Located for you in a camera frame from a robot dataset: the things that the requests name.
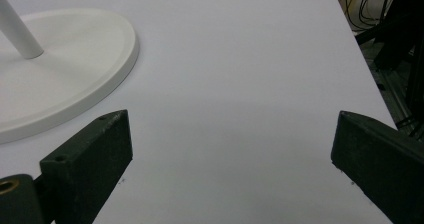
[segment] round white base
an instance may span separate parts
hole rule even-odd
[[[125,79],[140,50],[131,24],[111,12],[70,9],[22,20],[44,53],[25,60],[0,33],[0,143],[94,106]]]

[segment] screw hole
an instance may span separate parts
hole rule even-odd
[[[19,185],[19,180],[7,180],[0,183],[0,195],[8,193]]]
[[[67,159],[67,156],[62,155],[62,156],[57,156],[54,160],[57,162],[65,162]]]

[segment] white surface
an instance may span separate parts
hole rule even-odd
[[[46,51],[25,60],[0,35],[0,143],[48,130],[101,101],[140,49],[131,24],[111,12],[66,9],[22,19]]]
[[[142,58],[83,115],[0,146],[0,176],[38,175],[92,119],[127,108],[134,160],[96,223],[390,223],[330,160],[340,110],[393,126],[337,0],[20,5],[117,11]]]
[[[7,0],[0,0],[0,30],[25,59],[38,57],[43,48]]]

